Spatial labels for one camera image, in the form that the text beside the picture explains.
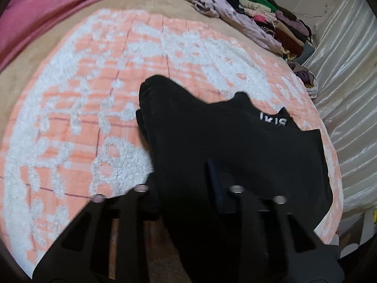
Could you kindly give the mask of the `black sweater orange cuffs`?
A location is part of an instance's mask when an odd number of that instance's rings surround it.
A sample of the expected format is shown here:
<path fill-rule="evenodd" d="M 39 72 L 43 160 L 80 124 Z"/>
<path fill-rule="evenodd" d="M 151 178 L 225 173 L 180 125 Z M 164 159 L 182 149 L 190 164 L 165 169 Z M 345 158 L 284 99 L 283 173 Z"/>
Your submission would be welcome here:
<path fill-rule="evenodd" d="M 137 123 L 150 190 L 192 282 L 336 279 L 331 250 L 313 236 L 333 202 L 319 130 L 299 129 L 285 109 L 259 111 L 244 92 L 203 102 L 160 75 L 140 86 Z"/>

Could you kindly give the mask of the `white bag with clothes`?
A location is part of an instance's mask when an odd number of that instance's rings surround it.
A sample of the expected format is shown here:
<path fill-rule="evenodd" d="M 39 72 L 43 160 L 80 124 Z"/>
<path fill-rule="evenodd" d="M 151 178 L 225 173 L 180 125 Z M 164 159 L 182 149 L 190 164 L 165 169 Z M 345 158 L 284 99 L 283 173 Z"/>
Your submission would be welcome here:
<path fill-rule="evenodd" d="M 290 69 L 293 71 L 293 73 L 303 82 L 310 98 L 311 99 L 317 98 L 318 81 L 317 81 L 317 78 L 314 76 L 314 74 L 310 72 L 307 68 L 298 64 L 297 62 L 288 61 L 287 64 L 290 67 Z"/>

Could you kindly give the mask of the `stack of folded clothes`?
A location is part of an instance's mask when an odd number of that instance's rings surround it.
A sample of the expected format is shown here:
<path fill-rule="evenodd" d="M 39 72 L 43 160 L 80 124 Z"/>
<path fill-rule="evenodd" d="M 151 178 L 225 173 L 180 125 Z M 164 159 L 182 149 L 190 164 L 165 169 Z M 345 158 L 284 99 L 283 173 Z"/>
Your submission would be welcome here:
<path fill-rule="evenodd" d="M 237 13 L 246 15 L 278 41 L 286 59 L 302 64 L 314 53 L 311 28 L 275 0 L 226 1 Z"/>

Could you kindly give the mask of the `peach white plaid blanket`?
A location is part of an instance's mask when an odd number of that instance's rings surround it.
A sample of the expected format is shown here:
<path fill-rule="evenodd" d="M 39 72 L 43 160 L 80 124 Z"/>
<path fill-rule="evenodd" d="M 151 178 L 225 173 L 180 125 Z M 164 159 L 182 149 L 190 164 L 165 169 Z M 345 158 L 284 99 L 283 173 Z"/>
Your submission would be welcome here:
<path fill-rule="evenodd" d="M 343 212 L 336 151 L 284 60 L 203 22 L 104 8 L 27 75 L 1 123 L 1 232 L 26 274 L 92 195 L 122 195 L 152 170 L 135 111 L 140 84 L 154 74 L 206 102 L 245 91 L 263 121 L 286 108 L 301 129 L 320 129 L 334 202 L 316 233 L 332 240 Z"/>

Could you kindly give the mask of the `white satin curtain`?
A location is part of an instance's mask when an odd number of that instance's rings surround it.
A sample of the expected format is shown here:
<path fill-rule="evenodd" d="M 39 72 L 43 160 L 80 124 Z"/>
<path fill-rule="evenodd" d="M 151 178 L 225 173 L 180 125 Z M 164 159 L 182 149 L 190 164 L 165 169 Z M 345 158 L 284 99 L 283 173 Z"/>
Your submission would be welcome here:
<path fill-rule="evenodd" d="M 365 210 L 376 204 L 376 16 L 366 0 L 335 0 L 314 43 L 305 67 L 319 83 L 314 103 L 337 152 L 344 210 Z"/>

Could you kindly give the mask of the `lilac crumpled garment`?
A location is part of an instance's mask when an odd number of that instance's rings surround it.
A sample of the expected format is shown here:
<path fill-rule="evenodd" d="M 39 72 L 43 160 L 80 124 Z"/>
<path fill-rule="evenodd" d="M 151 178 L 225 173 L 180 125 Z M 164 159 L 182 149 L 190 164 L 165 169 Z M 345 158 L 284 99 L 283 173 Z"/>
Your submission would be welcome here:
<path fill-rule="evenodd" d="M 254 41 L 260 47 L 282 56 L 283 46 L 279 41 L 262 30 L 251 18 L 238 13 L 226 0 L 185 0 L 203 15 L 221 18 L 233 28 Z"/>

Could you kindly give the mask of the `beige plush bed sheet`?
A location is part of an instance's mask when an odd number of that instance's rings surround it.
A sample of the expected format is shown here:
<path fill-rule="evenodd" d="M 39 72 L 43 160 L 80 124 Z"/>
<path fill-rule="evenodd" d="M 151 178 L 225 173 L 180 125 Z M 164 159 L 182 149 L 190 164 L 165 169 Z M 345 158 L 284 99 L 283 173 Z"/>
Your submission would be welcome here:
<path fill-rule="evenodd" d="M 4 134 L 17 99 L 41 62 L 72 28 L 102 8 L 145 10 L 151 14 L 161 14 L 173 19 L 203 22 L 209 25 L 211 29 L 227 37 L 235 38 L 257 52 L 266 52 L 265 49 L 223 20 L 210 18 L 199 13 L 191 3 L 185 0 L 101 0 L 79 10 L 31 42 L 1 72 L 1 135 Z"/>

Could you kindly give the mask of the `pink velvet duvet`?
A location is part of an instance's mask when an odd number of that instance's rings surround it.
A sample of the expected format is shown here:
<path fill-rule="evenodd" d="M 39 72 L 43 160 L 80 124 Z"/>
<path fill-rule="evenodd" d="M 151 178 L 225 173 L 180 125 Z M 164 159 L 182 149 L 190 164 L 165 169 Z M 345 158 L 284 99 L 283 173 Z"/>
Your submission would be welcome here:
<path fill-rule="evenodd" d="M 1 69 L 34 39 L 99 0 L 11 0 L 1 15 Z"/>

